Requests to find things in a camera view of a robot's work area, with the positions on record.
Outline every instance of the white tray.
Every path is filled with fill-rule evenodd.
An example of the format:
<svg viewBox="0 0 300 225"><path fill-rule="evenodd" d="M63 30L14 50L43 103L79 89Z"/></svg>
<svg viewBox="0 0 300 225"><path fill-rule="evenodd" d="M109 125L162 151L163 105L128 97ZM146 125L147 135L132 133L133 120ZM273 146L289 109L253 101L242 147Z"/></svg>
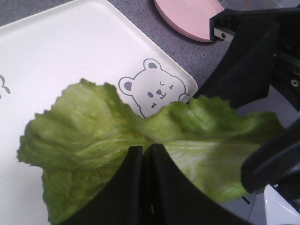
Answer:
<svg viewBox="0 0 300 225"><path fill-rule="evenodd" d="M150 71L152 78L137 79ZM157 82L171 79L184 84L183 101L198 88L188 73L105 0L75 0L1 27L1 225L49 224L42 170L18 163L16 151L34 114L50 109L61 91L81 78L116 86L121 81L127 89L130 81L155 88ZM129 90L118 91L137 114L154 113L137 105ZM145 88L140 91L133 96L145 94Z"/></svg>

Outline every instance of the pink lid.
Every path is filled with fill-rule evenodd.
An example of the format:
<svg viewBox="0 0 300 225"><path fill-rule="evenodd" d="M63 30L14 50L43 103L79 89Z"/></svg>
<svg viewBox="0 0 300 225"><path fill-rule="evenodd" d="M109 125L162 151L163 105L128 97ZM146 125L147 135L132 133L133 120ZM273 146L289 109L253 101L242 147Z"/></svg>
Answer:
<svg viewBox="0 0 300 225"><path fill-rule="evenodd" d="M210 18L224 10L217 0L154 0L163 19L180 34L210 42Z"/></svg>

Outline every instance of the bear face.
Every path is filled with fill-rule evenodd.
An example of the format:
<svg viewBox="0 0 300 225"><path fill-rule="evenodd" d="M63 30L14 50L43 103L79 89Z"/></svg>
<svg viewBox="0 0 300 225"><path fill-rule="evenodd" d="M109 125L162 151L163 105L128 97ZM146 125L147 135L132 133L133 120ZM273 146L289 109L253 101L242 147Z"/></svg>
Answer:
<svg viewBox="0 0 300 225"><path fill-rule="evenodd" d="M151 116L174 101L187 101L189 95L181 79L164 71L154 59L146 59L144 70L134 78L123 77L119 89L131 96L143 117Z"/></svg>

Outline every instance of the green lettuce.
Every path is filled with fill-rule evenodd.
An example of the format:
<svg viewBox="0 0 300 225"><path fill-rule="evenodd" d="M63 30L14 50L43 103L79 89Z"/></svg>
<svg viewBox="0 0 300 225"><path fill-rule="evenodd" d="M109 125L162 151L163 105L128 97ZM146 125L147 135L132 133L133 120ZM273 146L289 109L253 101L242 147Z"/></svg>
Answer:
<svg viewBox="0 0 300 225"><path fill-rule="evenodd" d="M134 145L164 144L186 177L211 199L239 198L246 194L240 182L243 161L282 130L274 113L238 116L219 97L173 102L141 118L114 86L82 79L28 123L17 157L44 169L43 197L56 225L101 191Z"/></svg>

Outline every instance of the speckled countertop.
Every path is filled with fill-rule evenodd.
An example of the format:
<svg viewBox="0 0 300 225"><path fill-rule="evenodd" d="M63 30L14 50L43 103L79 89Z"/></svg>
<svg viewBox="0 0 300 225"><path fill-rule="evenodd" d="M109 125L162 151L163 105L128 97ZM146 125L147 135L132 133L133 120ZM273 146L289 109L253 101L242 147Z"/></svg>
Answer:
<svg viewBox="0 0 300 225"><path fill-rule="evenodd" d="M70 0L1 0L0 26L69 2ZM205 44L175 32L157 12L153 0L108 0L173 58L199 86L215 69L229 44ZM225 8L252 10L294 7L300 0L219 0Z"/></svg>

